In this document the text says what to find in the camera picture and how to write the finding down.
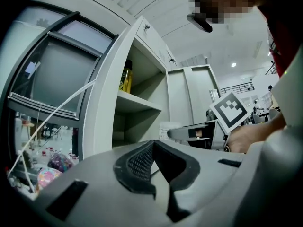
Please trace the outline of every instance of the cabinet shelf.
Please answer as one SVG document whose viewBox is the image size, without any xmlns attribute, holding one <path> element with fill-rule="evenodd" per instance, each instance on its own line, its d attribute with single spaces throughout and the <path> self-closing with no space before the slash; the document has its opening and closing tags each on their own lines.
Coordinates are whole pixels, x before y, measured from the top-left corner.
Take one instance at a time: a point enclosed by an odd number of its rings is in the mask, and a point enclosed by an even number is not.
<svg viewBox="0 0 303 227">
<path fill-rule="evenodd" d="M 125 141 L 125 140 L 113 140 L 112 141 L 112 148 L 120 147 L 120 146 L 127 146 L 127 145 L 131 145 L 131 143 L 128 141 Z"/>
<path fill-rule="evenodd" d="M 145 111 L 149 109 L 155 109 L 162 111 L 160 105 L 151 103 L 142 98 L 134 96 L 132 94 L 126 93 L 119 90 L 116 102 L 116 112 L 119 113 L 135 113 L 140 111 Z"/>
</svg>

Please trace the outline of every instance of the yellow bottle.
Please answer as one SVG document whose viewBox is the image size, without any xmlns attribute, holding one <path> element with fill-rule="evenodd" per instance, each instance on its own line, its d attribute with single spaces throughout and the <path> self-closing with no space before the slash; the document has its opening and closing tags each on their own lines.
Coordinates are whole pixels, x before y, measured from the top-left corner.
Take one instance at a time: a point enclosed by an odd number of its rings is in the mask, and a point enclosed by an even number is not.
<svg viewBox="0 0 303 227">
<path fill-rule="evenodd" d="M 133 75 L 132 68 L 133 68 L 132 61 L 126 60 L 120 80 L 119 90 L 127 93 L 131 92 L 132 75 Z"/>
</svg>

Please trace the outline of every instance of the open cabinet door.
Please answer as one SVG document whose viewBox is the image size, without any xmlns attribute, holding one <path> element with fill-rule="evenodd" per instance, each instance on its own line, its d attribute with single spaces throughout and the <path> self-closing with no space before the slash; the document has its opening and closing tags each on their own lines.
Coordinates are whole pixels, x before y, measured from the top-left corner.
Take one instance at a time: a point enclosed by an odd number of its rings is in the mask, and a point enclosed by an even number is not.
<svg viewBox="0 0 303 227">
<path fill-rule="evenodd" d="M 143 18 L 125 29 L 103 60 L 89 96 L 83 127 L 83 158 L 111 150 L 117 93 L 123 68 Z"/>
</svg>

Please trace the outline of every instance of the staircase railing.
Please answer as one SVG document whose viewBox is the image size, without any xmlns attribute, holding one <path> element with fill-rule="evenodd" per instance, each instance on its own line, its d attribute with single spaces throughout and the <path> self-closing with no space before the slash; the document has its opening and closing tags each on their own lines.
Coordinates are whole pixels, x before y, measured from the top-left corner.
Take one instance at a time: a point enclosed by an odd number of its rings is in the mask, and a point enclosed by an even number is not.
<svg viewBox="0 0 303 227">
<path fill-rule="evenodd" d="M 238 94 L 238 93 L 245 93 L 251 90 L 255 90 L 255 88 L 252 82 L 248 82 L 248 83 L 238 84 L 232 87 L 221 88 L 221 93 L 223 95 L 225 93 L 230 92 L 230 90 L 232 90 L 235 94 Z"/>
<path fill-rule="evenodd" d="M 276 73 L 278 72 L 276 70 L 276 63 L 274 62 L 265 75 L 276 74 Z"/>
</svg>

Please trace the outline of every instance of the window frame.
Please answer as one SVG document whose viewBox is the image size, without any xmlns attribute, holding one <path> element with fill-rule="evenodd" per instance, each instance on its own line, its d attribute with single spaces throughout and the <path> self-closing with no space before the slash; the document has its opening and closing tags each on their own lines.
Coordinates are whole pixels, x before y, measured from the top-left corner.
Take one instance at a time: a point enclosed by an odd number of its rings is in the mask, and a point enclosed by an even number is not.
<svg viewBox="0 0 303 227">
<path fill-rule="evenodd" d="M 92 66 L 92 70 L 89 73 L 89 75 L 86 78 L 85 83 L 88 83 L 92 80 L 94 80 L 97 76 L 97 73 L 103 63 L 103 60 L 107 53 L 109 52 L 110 48 L 116 41 L 119 35 L 114 35 L 113 33 L 109 32 L 102 26 L 98 25 L 97 23 L 83 17 L 80 15 L 80 12 L 75 11 L 72 12 L 70 10 L 60 8 L 58 6 L 44 3 L 44 2 L 36 2 L 36 1 L 30 1 L 28 4 L 29 7 L 38 7 L 43 8 L 46 10 L 54 11 L 60 14 L 65 15 L 63 18 L 59 19 L 55 23 L 51 24 L 49 27 L 47 27 L 40 35 L 37 36 L 35 40 L 32 41 L 32 43 L 25 49 L 25 51 L 21 54 L 17 62 L 15 63 L 13 69 L 10 72 L 10 75 L 5 83 L 5 86 L 3 88 L 3 92 L 0 99 L 0 108 L 2 109 L 0 111 L 0 137 L 3 139 L 4 145 L 7 145 L 8 150 L 8 158 L 10 159 L 10 164 L 12 164 L 16 159 L 16 149 L 15 149 L 15 141 L 14 141 L 14 127 L 15 127 L 15 113 L 21 112 L 26 115 L 29 115 L 31 117 L 36 117 L 39 114 L 40 119 L 45 119 L 53 110 L 50 110 L 49 112 L 39 112 L 37 109 L 34 109 L 33 106 L 27 105 L 27 104 L 20 104 L 14 100 L 10 100 L 9 97 L 11 96 L 11 90 L 13 88 L 13 85 L 16 82 L 16 79 L 25 66 L 25 63 L 27 62 L 28 58 L 31 56 L 31 54 L 35 51 L 35 49 L 49 36 L 53 37 L 55 39 L 61 40 L 65 43 L 71 44 L 75 47 L 78 47 L 88 53 L 93 54 L 96 56 L 96 60 Z M 109 47 L 107 47 L 104 54 L 100 53 L 99 51 L 73 39 L 66 35 L 58 33 L 58 31 L 67 26 L 69 23 L 73 21 L 79 21 L 93 29 L 95 29 L 98 32 L 101 32 L 106 37 L 112 39 L 111 44 Z M 83 124 L 85 119 L 85 110 L 87 108 L 89 95 L 91 92 L 91 88 L 86 89 L 84 92 L 80 94 L 75 118 L 71 119 L 68 117 L 63 117 L 62 114 L 54 115 L 49 122 L 60 125 L 65 125 L 69 127 L 78 128 L 79 134 L 78 134 L 78 152 L 79 152 L 79 160 L 83 160 L 83 145 L 82 145 L 82 139 L 83 136 L 80 132 L 83 130 Z"/>
</svg>

